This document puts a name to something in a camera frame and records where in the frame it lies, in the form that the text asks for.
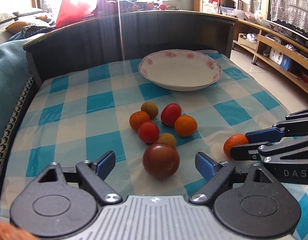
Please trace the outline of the wooden tv cabinet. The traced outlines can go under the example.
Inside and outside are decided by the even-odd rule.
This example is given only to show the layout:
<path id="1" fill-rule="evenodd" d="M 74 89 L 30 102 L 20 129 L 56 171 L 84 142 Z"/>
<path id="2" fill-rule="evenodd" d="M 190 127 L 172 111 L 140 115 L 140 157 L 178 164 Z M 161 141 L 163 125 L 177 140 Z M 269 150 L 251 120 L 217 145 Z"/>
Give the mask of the wooden tv cabinet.
<path id="1" fill-rule="evenodd" d="M 244 20 L 236 20 L 233 46 L 253 54 L 308 94 L 308 48 L 281 33 Z"/>

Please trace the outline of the red cherry tomato back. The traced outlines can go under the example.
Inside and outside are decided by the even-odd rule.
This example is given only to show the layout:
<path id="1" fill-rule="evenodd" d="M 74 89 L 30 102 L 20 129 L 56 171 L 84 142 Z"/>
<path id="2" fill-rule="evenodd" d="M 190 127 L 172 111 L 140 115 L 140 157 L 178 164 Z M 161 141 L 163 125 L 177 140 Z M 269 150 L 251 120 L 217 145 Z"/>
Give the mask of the red cherry tomato back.
<path id="1" fill-rule="evenodd" d="M 170 103 L 161 112 L 161 122 L 168 127 L 173 127 L 175 121 L 181 116 L 181 107 L 176 103 Z"/>

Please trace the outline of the blue checkered tablecloth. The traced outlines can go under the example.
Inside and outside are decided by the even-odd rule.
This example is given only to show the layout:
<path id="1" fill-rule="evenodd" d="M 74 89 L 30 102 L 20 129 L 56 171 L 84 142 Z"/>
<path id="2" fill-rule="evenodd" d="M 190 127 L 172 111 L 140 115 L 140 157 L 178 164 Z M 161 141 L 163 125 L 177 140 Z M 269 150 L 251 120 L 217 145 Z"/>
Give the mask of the blue checkered tablecloth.
<path id="1" fill-rule="evenodd" d="M 252 77 L 222 55 L 223 73 L 193 92 L 156 86 L 140 60 L 97 66 L 46 81 L 18 130 L 8 162 L 1 216 L 49 163 L 72 167 L 107 151 L 116 157 L 107 183 L 121 194 L 191 194 L 204 183 L 194 167 L 202 151 L 221 161 L 226 141 L 270 127 L 286 111 Z"/>

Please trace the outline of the yellow pillow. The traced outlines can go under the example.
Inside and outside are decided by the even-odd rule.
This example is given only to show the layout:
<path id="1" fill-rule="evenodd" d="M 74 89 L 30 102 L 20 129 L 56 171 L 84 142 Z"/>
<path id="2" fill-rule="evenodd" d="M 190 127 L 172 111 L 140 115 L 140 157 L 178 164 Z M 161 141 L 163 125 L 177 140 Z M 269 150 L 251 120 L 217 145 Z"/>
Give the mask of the yellow pillow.
<path id="1" fill-rule="evenodd" d="M 31 25 L 31 23 L 26 21 L 15 21 L 14 23 L 7 26 L 5 29 L 11 34 L 16 34 L 28 25 Z"/>

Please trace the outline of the orange tangerine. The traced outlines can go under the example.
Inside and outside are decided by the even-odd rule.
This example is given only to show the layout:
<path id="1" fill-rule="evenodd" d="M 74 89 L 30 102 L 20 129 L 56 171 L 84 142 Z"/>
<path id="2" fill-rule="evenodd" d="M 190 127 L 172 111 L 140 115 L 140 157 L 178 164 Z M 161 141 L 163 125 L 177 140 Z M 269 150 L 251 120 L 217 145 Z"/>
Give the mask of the orange tangerine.
<path id="1" fill-rule="evenodd" d="M 197 128 L 197 121 L 188 115 L 181 115 L 174 123 L 174 129 L 181 137 L 192 136 L 197 131 Z"/>
<path id="2" fill-rule="evenodd" d="M 230 138 L 228 138 L 223 145 L 223 152 L 227 157 L 231 157 L 230 150 L 234 146 L 245 145 L 248 144 L 249 141 L 247 137 L 243 134 L 234 134 Z"/>
<path id="3" fill-rule="evenodd" d="M 143 122 L 150 121 L 150 116 L 144 111 L 137 111 L 130 116 L 129 123 L 131 129 L 138 131 Z"/>

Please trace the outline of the red cherry tomato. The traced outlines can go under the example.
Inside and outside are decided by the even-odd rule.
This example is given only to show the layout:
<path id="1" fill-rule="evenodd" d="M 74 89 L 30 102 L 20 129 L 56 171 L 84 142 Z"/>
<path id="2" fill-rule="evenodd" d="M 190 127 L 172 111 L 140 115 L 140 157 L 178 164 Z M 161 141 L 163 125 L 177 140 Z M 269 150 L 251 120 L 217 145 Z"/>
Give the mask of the red cherry tomato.
<path id="1" fill-rule="evenodd" d="M 159 138 L 160 131 L 158 126 L 151 121 L 143 122 L 138 129 L 138 136 L 141 141 L 147 144 L 153 144 Z"/>
<path id="2" fill-rule="evenodd" d="M 176 103 L 170 103 L 161 112 L 161 122 L 168 127 L 173 127 L 175 121 L 181 116 L 181 107 Z"/>

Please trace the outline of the dark wooden table backboard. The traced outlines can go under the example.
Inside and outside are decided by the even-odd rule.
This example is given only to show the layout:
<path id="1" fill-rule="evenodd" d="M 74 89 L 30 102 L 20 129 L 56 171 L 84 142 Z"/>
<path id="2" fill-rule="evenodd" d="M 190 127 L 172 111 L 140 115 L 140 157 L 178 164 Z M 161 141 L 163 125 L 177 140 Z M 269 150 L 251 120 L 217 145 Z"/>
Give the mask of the dark wooden table backboard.
<path id="1" fill-rule="evenodd" d="M 85 20 L 23 45 L 34 81 L 42 82 L 167 49 L 216 50 L 230 57 L 236 18 L 194 11 L 139 11 Z"/>

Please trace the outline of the red cherry tomato front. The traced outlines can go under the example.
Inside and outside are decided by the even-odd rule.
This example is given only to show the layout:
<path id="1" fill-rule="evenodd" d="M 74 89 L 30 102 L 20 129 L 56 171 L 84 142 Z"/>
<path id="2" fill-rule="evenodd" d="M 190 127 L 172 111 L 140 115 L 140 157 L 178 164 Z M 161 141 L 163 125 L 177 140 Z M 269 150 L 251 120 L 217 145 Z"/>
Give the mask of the red cherry tomato front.
<path id="1" fill-rule="evenodd" d="M 147 144 L 153 144 L 159 138 L 160 131 L 158 126 L 151 121 L 143 122 L 138 129 L 138 136 L 141 141 Z"/>

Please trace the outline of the brown longan back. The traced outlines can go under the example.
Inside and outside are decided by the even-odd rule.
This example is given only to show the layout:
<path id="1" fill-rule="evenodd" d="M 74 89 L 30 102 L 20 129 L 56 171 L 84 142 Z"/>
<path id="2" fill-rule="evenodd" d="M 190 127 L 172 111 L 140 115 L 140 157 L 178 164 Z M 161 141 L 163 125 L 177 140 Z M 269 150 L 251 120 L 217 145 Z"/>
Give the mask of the brown longan back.
<path id="1" fill-rule="evenodd" d="M 141 111 L 146 112 L 150 119 L 154 119 L 158 115 L 158 107 L 151 101 L 146 101 L 141 106 Z"/>

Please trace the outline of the teal sofa blanket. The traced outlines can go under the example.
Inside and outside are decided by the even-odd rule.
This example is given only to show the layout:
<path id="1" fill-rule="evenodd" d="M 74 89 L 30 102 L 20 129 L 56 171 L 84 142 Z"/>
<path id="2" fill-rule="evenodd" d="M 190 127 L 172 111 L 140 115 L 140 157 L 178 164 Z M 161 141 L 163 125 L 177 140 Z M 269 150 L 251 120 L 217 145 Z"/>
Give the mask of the teal sofa blanket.
<path id="1" fill-rule="evenodd" d="M 23 49 L 27 41 L 22 39 L 0 44 L 0 194 L 11 138 L 33 83 Z"/>

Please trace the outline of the white floral bowl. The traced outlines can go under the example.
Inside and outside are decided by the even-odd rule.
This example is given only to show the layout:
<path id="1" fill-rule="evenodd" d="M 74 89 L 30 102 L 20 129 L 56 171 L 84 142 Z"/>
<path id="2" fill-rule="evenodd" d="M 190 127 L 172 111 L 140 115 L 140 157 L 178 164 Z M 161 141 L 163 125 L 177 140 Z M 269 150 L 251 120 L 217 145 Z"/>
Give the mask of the white floral bowl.
<path id="1" fill-rule="evenodd" d="M 155 85 L 178 92 L 201 90 L 222 76 L 221 65 L 201 52 L 161 50 L 145 56 L 138 71 Z"/>

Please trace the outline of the large dark red tomato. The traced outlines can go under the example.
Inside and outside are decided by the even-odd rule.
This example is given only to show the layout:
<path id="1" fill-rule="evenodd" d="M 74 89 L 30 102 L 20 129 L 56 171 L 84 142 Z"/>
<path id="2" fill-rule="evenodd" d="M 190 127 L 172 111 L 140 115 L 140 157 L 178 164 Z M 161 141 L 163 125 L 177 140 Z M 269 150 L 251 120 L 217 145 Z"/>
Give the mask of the large dark red tomato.
<path id="1" fill-rule="evenodd" d="M 154 143 L 143 154 L 143 167 L 158 180 L 173 176 L 180 164 L 180 156 L 175 148 L 164 143 Z"/>

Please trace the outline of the red plastic bag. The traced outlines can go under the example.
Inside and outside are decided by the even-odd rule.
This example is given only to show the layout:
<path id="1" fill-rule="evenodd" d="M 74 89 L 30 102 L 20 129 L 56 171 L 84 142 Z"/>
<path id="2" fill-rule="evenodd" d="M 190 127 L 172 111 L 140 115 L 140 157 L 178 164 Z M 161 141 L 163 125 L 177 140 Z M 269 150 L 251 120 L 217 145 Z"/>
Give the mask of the red plastic bag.
<path id="1" fill-rule="evenodd" d="M 91 14 L 92 4 L 90 0 L 62 0 L 55 28 L 82 21 Z"/>

